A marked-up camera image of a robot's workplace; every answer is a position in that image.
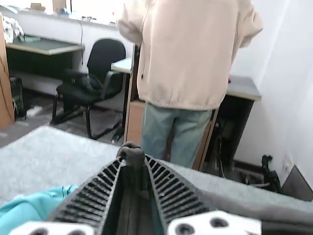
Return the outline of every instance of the chair armrest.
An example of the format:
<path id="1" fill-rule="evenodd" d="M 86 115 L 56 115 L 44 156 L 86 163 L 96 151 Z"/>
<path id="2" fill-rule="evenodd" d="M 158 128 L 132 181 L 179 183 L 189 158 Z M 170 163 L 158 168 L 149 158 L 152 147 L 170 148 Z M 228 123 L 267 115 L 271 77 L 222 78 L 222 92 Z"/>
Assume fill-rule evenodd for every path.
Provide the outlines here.
<path id="1" fill-rule="evenodd" d="M 103 84 L 101 95 L 100 95 L 101 99 L 104 99 L 104 97 L 107 93 L 107 89 L 109 87 L 111 79 L 114 79 L 114 77 L 116 77 L 116 76 L 123 76 L 123 74 L 121 72 L 117 72 L 117 71 L 109 71 L 107 73 L 107 76 L 104 79 L 104 84 Z"/>

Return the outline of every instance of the beige jacket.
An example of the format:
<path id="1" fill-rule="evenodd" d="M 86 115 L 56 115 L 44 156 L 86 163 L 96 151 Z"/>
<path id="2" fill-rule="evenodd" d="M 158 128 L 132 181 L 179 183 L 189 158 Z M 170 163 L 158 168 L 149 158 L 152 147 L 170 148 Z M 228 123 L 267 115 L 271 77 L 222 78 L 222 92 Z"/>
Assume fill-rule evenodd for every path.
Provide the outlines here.
<path id="1" fill-rule="evenodd" d="M 117 28 L 141 45 L 139 98 L 159 107 L 219 107 L 237 50 L 262 28 L 251 0 L 126 0 Z"/>

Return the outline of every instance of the chair leg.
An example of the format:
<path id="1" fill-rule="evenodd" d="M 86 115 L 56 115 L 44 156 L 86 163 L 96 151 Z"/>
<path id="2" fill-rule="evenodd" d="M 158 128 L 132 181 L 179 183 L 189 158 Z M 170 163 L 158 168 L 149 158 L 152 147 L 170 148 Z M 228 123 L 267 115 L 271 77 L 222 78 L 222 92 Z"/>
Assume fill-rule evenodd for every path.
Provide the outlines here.
<path id="1" fill-rule="evenodd" d="M 53 109 L 52 109 L 52 121 L 51 124 L 54 124 L 56 122 L 56 115 L 57 115 L 57 106 L 58 106 L 58 99 L 60 97 L 60 94 L 58 93 L 53 100 Z"/>
<path id="2" fill-rule="evenodd" d="M 91 134 L 91 127 L 90 127 L 90 106 L 88 106 L 85 110 L 85 113 L 86 113 L 86 127 L 87 127 L 87 133 L 88 133 L 88 137 L 90 139 L 94 139 L 92 137 L 92 134 Z"/>
<path id="3" fill-rule="evenodd" d="M 59 98 L 60 98 L 60 94 L 57 94 L 53 100 L 52 120 L 50 122 L 51 125 L 60 124 L 62 122 L 76 118 L 83 114 L 83 111 L 76 112 L 80 109 L 80 106 L 74 106 L 71 110 L 62 112 L 57 115 L 57 106 L 58 106 Z"/>
<path id="4" fill-rule="evenodd" d="M 88 137 L 90 139 L 93 140 L 97 140 L 100 137 L 104 136 L 105 134 L 109 133 L 110 131 L 114 130 L 117 126 L 120 125 L 121 120 L 116 121 L 111 127 L 107 127 L 106 129 L 104 129 L 101 133 L 99 134 L 92 134 L 91 132 L 91 124 L 90 124 L 90 106 L 88 106 L 85 110 L 86 113 L 86 127 L 87 127 L 87 133 L 88 133 Z"/>

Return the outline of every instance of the teal cloth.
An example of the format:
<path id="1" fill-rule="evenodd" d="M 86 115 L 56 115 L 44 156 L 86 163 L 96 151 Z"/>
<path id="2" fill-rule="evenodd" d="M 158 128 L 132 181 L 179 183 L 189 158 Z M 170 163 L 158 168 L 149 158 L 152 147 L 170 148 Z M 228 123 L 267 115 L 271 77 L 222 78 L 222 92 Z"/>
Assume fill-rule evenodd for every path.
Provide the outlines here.
<path id="1" fill-rule="evenodd" d="M 19 196 L 0 207 L 0 234 L 8 235 L 27 221 L 42 221 L 77 187 L 51 188 L 47 191 Z"/>

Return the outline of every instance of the floor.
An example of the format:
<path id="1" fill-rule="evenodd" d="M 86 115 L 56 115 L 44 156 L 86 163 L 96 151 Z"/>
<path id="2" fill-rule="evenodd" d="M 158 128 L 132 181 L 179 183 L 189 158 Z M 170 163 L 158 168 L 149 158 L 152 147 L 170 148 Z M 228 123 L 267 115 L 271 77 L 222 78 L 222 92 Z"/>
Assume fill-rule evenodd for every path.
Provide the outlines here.
<path id="1" fill-rule="evenodd" d="M 8 145 L 9 143 L 19 139 L 32 130 L 42 125 L 50 125 L 52 116 L 53 97 L 42 95 L 30 91 L 24 91 L 25 106 L 41 106 L 43 109 L 33 117 L 26 119 L 18 119 L 15 124 L 8 126 L 5 130 L 0 130 L 0 148 Z M 58 103 L 58 110 L 62 109 L 62 103 Z M 101 132 L 107 125 L 114 123 L 115 118 L 120 118 L 121 113 L 112 110 L 99 110 L 91 111 L 91 128 L 95 133 Z M 88 137 L 86 131 L 85 117 L 77 117 L 67 122 L 55 125 L 54 127 L 64 130 L 79 136 Z M 99 139 L 100 142 L 111 143 L 111 137 L 116 130 L 104 135 Z M 121 145 L 123 138 L 121 138 L 116 145 Z"/>

